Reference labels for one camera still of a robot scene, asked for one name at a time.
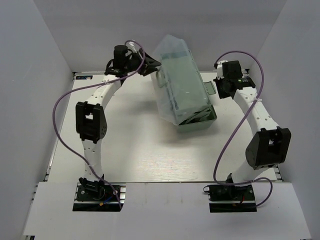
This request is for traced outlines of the green toolbox with clear lid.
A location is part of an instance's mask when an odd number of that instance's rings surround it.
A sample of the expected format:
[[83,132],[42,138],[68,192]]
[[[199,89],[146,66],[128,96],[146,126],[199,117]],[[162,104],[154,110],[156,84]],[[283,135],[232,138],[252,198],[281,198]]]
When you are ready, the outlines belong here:
[[209,128],[217,119],[210,100],[216,90],[203,81],[186,42],[168,34],[152,55],[161,64],[151,74],[159,116],[180,133]]

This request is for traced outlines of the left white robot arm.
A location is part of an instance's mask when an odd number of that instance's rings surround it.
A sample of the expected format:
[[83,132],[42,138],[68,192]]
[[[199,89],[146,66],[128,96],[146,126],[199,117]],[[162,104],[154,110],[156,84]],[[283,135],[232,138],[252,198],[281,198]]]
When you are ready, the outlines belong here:
[[133,50],[126,45],[117,45],[113,50],[113,59],[107,65],[103,76],[104,85],[84,102],[75,106],[76,132],[81,139],[85,164],[84,176],[79,179],[93,199],[100,200],[105,196],[106,184],[101,164],[102,139],[107,133],[105,108],[117,90],[121,88],[129,73],[137,71],[142,76],[158,70],[161,63],[142,49]]

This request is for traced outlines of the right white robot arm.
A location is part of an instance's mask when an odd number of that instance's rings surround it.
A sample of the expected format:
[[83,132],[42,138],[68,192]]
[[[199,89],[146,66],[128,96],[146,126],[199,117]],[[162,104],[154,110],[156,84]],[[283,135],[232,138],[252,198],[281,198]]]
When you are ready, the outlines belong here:
[[237,103],[252,132],[245,161],[226,180],[226,195],[236,200],[243,195],[244,186],[269,168],[285,162],[292,134],[273,120],[258,96],[254,81],[243,75],[239,61],[222,60],[214,67],[219,98],[232,98]]

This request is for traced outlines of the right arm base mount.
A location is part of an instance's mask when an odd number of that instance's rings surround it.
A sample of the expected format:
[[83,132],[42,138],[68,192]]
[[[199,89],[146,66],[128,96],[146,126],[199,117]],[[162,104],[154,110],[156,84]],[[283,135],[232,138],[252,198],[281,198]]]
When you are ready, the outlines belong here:
[[252,185],[226,186],[207,185],[203,192],[208,195],[210,213],[253,213],[257,212]]

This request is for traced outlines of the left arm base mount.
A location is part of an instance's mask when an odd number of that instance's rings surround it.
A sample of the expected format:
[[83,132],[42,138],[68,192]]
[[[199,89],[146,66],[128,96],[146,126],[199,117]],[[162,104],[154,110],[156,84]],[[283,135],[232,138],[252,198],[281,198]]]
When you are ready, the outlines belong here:
[[107,184],[100,193],[90,192],[77,184],[73,201],[73,212],[120,212],[119,202],[114,191]]

